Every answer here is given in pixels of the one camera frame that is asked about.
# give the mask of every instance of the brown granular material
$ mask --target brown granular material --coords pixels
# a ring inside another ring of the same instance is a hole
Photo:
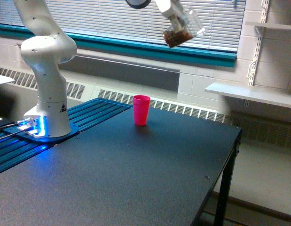
[[[179,32],[174,31],[165,31],[163,37],[170,48],[181,45],[182,43],[193,39],[193,35],[190,34],[186,29],[183,29]]]

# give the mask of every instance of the table surface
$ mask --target table surface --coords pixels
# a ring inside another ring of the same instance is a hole
[[[13,82],[14,80],[12,78],[0,75],[0,85],[2,84],[6,84],[6,83],[10,83]]]
[[[241,129],[156,109],[136,127],[132,115],[1,173],[0,226],[189,226]]]

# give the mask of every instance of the white wall shelf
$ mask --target white wall shelf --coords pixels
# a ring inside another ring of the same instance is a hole
[[[6,84],[6,83],[10,83],[10,82],[13,82],[13,81],[14,80],[12,78],[0,75],[0,85],[1,84]]]
[[[291,108],[291,93],[277,89],[218,81],[208,86],[205,91],[227,97]]]
[[[266,27],[266,28],[270,28],[270,29],[290,30],[291,31],[291,25],[271,24],[271,23],[256,23],[256,22],[246,22],[245,24],[256,26],[256,27]]]

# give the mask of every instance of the warning label sticker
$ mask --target warning label sticker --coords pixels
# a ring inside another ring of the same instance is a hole
[[[66,110],[67,110],[67,108],[66,108],[65,104],[63,104],[63,105],[62,105],[62,108],[61,108],[61,110],[60,110],[60,113],[61,113],[61,112],[65,112]]]

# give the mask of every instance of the table leg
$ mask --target table leg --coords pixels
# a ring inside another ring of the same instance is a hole
[[[235,158],[237,154],[237,147],[238,147],[238,144],[236,143],[234,146],[234,152],[232,153],[222,173],[220,195],[219,195],[219,199],[217,203],[214,226],[223,225],[223,221],[224,221],[225,213],[226,213],[227,201],[229,197],[230,186],[231,186],[231,180],[232,180],[232,175],[233,175],[233,168],[234,168]]]

